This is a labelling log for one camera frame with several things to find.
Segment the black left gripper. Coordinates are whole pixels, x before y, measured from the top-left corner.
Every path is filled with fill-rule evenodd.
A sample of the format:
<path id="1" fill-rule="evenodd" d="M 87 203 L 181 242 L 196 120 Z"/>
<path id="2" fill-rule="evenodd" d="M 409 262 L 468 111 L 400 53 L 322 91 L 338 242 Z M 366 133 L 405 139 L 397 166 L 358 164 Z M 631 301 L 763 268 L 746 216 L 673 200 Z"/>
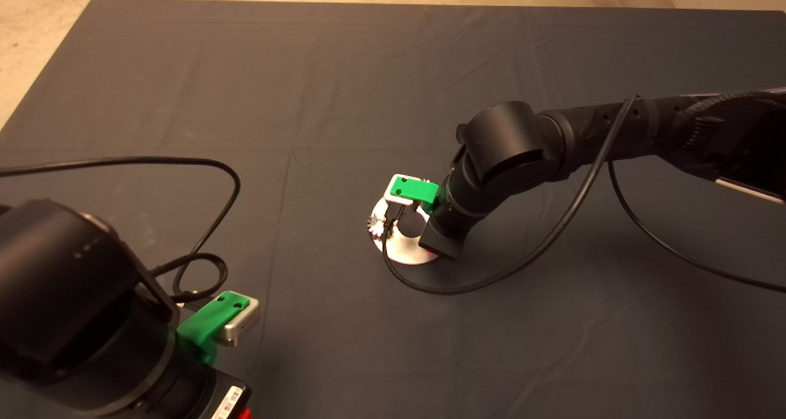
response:
<path id="1" fill-rule="evenodd" d="M 214 374 L 208 379 L 203 394 L 186 418 L 253 419 L 248 402 L 252 388 L 244 380 L 228 374 Z"/>

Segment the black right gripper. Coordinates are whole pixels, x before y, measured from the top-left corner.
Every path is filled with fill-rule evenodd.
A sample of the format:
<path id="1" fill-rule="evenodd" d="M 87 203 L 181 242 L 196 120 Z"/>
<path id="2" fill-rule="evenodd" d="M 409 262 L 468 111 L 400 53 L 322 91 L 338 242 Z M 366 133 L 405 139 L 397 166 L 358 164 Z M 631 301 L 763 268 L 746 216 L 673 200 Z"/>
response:
<path id="1" fill-rule="evenodd" d="M 466 240 L 465 230 L 447 229 L 432 217 L 427 221 L 419 240 L 419 246 L 432 252 L 433 257 L 456 260 L 461 256 Z"/>

